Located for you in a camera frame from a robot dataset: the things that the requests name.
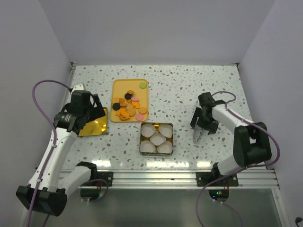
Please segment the metal serving tongs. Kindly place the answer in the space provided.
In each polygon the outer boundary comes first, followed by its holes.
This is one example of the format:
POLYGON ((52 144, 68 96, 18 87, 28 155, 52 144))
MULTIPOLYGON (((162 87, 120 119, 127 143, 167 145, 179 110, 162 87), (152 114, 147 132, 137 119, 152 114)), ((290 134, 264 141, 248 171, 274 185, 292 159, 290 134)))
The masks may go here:
POLYGON ((195 127, 194 128, 194 133, 193 133, 193 143, 197 143, 198 140, 201 138, 201 136, 203 135, 203 129, 200 127, 195 127))

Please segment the gold tin lid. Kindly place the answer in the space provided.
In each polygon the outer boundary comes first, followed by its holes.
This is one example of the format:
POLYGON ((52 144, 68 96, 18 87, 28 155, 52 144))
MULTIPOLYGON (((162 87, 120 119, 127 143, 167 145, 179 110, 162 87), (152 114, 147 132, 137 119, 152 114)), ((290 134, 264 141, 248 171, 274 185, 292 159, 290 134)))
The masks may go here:
POLYGON ((79 132, 79 137, 99 136, 107 133, 107 108, 104 107, 105 116, 95 119, 87 123, 84 128, 79 132))

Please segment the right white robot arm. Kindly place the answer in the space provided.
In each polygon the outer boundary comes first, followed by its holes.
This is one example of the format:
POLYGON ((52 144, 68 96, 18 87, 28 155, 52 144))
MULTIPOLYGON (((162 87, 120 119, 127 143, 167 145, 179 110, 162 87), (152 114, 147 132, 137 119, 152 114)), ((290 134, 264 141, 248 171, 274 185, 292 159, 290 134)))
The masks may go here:
POLYGON ((216 134, 222 123, 233 134, 232 155, 213 164, 210 174, 202 177, 206 183, 223 185, 235 172, 272 157, 267 127, 262 122, 252 122, 237 115, 227 107, 228 102, 215 100, 210 92, 198 96, 190 126, 194 130, 196 143, 204 131, 216 134))

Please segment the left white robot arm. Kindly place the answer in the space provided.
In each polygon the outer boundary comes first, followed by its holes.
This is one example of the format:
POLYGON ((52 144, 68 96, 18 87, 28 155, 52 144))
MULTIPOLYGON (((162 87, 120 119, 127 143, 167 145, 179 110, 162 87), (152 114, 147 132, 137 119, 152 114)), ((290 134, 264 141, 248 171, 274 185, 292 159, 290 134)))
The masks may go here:
POLYGON ((19 186, 17 198, 29 212, 36 211, 51 216, 62 214, 68 197, 81 185, 95 185, 98 181, 97 166, 79 162, 65 178, 60 173, 70 151, 84 126, 100 117, 105 111, 98 97, 83 88, 70 88, 70 102, 49 120, 52 135, 45 154, 26 186, 19 186))

